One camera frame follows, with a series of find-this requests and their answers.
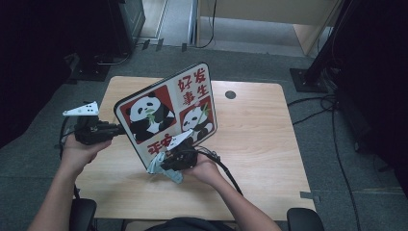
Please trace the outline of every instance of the metal stand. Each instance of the metal stand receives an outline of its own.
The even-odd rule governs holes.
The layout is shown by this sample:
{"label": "metal stand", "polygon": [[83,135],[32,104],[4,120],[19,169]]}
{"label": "metal stand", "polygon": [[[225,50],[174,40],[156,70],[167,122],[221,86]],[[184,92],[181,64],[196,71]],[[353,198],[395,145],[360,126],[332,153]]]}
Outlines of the metal stand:
{"label": "metal stand", "polygon": [[321,78],[316,79],[313,83],[307,83],[304,75],[306,73],[306,69],[295,69],[290,68],[290,72],[292,75],[294,87],[297,91],[302,92],[323,92],[327,93],[327,87],[324,84],[324,81]]}
{"label": "metal stand", "polygon": [[86,64],[80,60],[67,82],[71,84],[76,84],[78,80],[104,82],[110,68],[108,64],[101,65],[94,62]]}

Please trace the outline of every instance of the gray carpet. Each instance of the gray carpet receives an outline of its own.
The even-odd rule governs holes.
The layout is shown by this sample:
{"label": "gray carpet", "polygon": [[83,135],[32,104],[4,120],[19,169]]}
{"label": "gray carpet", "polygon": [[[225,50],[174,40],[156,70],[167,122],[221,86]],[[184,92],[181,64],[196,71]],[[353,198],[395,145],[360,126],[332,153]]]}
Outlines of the gray carpet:
{"label": "gray carpet", "polygon": [[[191,64],[205,62],[213,80],[280,84],[288,102],[323,96],[296,92],[289,68],[308,68],[307,58],[211,51],[179,47],[140,47],[121,65],[112,66],[105,82],[63,85],[38,114],[27,132],[0,149],[0,228],[25,230],[33,219],[59,165],[58,135],[62,112],[83,101],[102,100],[109,80],[116,75],[166,77]],[[290,107],[293,121],[320,111],[318,101]],[[302,160],[326,230],[357,230],[351,199],[336,157],[331,113],[294,126]],[[385,164],[369,153],[356,153],[342,112],[335,113],[340,159],[355,197],[361,230],[406,230],[408,202],[392,171],[378,172]],[[283,230],[286,222],[279,221]],[[99,230],[120,230],[120,220],[100,219]]]}

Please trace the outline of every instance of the wooden table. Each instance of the wooden table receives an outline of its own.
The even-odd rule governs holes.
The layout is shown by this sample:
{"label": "wooden table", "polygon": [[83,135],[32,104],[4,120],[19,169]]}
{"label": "wooden table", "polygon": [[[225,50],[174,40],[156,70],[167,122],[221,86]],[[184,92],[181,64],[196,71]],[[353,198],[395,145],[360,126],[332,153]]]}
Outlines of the wooden table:
{"label": "wooden table", "polygon": [[[117,123],[114,104],[159,80],[114,77],[100,106],[100,119]],[[224,81],[213,81],[212,86],[218,129],[201,145],[221,157],[243,195],[273,219],[286,220],[292,207],[315,210],[313,200],[300,198],[300,192],[310,188],[282,88]],[[236,98],[228,99],[228,90]],[[195,178],[185,176],[178,185],[162,174],[146,173],[126,136],[114,138],[86,166],[77,186],[82,197],[97,202],[96,218],[233,220],[217,192]]]}

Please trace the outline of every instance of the forearm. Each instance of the forearm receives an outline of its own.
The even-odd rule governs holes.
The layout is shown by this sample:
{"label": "forearm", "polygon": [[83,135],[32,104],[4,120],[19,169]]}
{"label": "forearm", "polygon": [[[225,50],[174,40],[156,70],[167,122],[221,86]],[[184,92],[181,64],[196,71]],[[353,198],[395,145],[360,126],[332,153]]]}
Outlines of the forearm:
{"label": "forearm", "polygon": [[244,230],[281,230],[264,212],[239,194],[223,178],[218,179],[213,187],[220,194],[235,221]]}
{"label": "forearm", "polygon": [[59,170],[29,231],[68,230],[75,177]]}

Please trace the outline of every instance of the panda sign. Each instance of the panda sign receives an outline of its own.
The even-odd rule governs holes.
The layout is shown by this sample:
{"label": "panda sign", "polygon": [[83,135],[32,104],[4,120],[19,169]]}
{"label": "panda sign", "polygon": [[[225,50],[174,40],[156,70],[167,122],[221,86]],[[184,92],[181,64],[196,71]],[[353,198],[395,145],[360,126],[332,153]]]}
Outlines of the panda sign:
{"label": "panda sign", "polygon": [[188,142],[199,144],[217,130],[208,66],[195,64],[120,100],[115,115],[146,168],[173,136],[192,129]]}

